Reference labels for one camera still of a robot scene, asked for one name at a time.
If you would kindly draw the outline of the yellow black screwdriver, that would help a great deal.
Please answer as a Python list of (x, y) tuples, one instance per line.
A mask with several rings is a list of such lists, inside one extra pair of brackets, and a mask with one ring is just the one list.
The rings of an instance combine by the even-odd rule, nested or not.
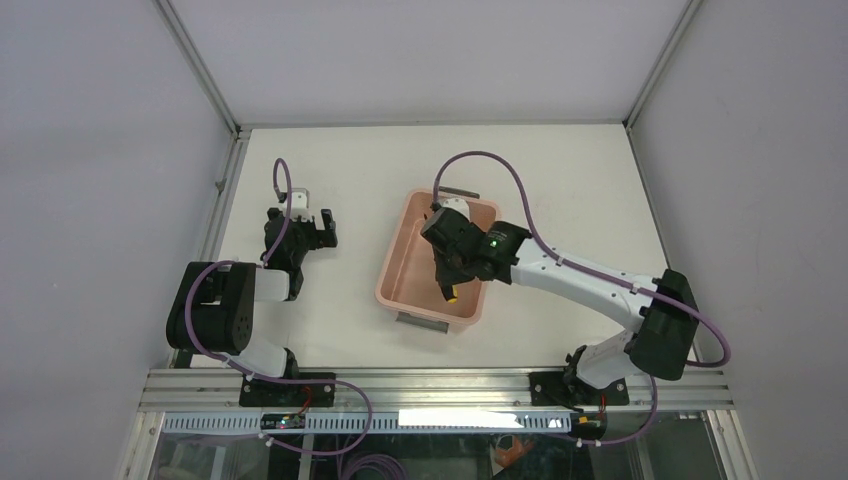
[(456, 303), (458, 300), (458, 289), (456, 285), (444, 286), (441, 288), (443, 298), (448, 303)]

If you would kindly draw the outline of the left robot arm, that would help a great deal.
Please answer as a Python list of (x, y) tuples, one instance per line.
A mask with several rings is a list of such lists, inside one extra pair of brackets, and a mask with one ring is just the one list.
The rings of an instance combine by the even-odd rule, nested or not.
[(266, 250), (258, 264), (240, 261), (191, 262), (186, 266), (166, 323), (168, 344), (207, 355), (263, 380), (262, 392), (277, 406), (294, 403), (301, 392), (294, 353), (253, 333), (257, 303), (291, 302), (304, 283), (302, 265), (315, 250), (338, 246), (330, 209), (322, 226), (307, 210), (286, 216), (267, 212)]

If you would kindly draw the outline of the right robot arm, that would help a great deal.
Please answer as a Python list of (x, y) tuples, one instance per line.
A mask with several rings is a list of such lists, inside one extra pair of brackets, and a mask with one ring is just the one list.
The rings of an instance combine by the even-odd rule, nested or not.
[(483, 230), (446, 206), (426, 217), (420, 235), (432, 248), (445, 299), (472, 280), (516, 284), (573, 301), (622, 327), (567, 355), (564, 390), (575, 404), (592, 403), (604, 388), (631, 375), (666, 381), (683, 376), (698, 323), (687, 311), (690, 289), (682, 275), (667, 270), (652, 278), (587, 266), (544, 251), (524, 227), (496, 221)]

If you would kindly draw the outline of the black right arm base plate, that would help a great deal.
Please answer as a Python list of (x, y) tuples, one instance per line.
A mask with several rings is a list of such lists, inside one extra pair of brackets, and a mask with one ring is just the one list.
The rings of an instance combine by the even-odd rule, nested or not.
[(615, 380), (604, 389), (597, 389), (580, 380), (565, 381), (561, 371), (533, 371), (527, 375), (533, 406), (562, 406), (575, 411), (583, 407), (626, 406), (630, 403), (623, 379)]

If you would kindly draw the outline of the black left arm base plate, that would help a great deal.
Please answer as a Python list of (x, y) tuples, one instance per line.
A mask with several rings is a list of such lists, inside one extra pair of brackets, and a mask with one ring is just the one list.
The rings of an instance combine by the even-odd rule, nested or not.
[(332, 407), (335, 401), (335, 385), (332, 380), (336, 374), (327, 371), (306, 372), (300, 374), (301, 380), (309, 380), (308, 385), (289, 385), (265, 380), (243, 378), (238, 400), (240, 407), (256, 408), (301, 408)]

